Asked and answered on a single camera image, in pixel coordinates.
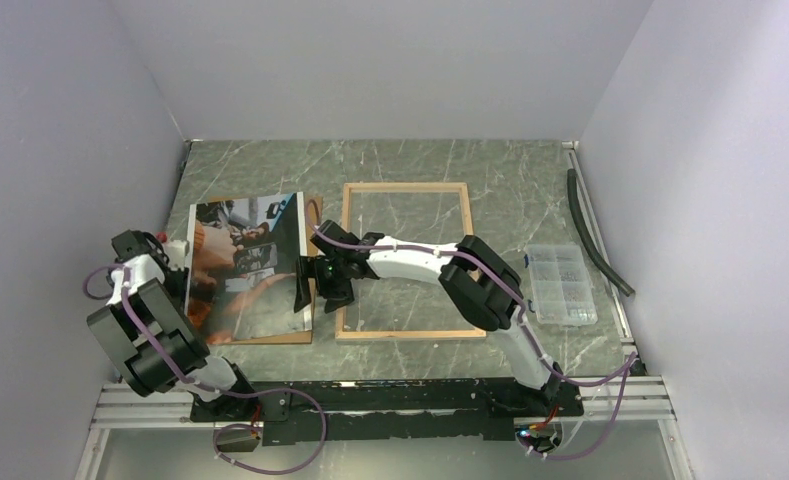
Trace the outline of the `glossy photo print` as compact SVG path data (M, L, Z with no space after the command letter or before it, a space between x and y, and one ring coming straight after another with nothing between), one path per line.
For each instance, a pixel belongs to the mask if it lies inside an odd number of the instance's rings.
M313 307L295 306L296 262L309 255L303 193L190 206L186 314L207 344L291 345L313 338Z

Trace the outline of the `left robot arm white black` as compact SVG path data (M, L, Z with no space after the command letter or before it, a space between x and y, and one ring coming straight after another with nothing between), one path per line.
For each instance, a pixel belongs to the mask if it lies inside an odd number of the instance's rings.
M91 276L82 290L103 304L87 325L122 381L142 397L178 387L230 419L248 417L255 390L236 365L210 352L185 315L186 242L163 243L150 232L126 230L111 245L114 261L96 270L109 292L91 292Z

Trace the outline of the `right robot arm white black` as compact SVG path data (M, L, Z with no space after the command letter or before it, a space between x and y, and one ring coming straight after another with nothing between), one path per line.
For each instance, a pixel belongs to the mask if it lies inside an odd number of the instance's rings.
M438 285L471 326L486 332L504 353L520 401L534 415L547 413L559 399L561 378L526 316L516 271L481 238L426 244L371 232L363 237L325 221L311 241L316 256L295 263L295 310L313 298L331 313L355 300L353 281L404 279Z

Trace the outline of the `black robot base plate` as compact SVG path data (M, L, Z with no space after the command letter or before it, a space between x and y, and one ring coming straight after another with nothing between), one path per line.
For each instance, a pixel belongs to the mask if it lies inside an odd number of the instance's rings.
M526 424L584 413L577 387L561 382L543 401L511 377L255 382L253 399L220 408L195 401L195 423L256 421L267 446L299 442L479 437L511 441Z

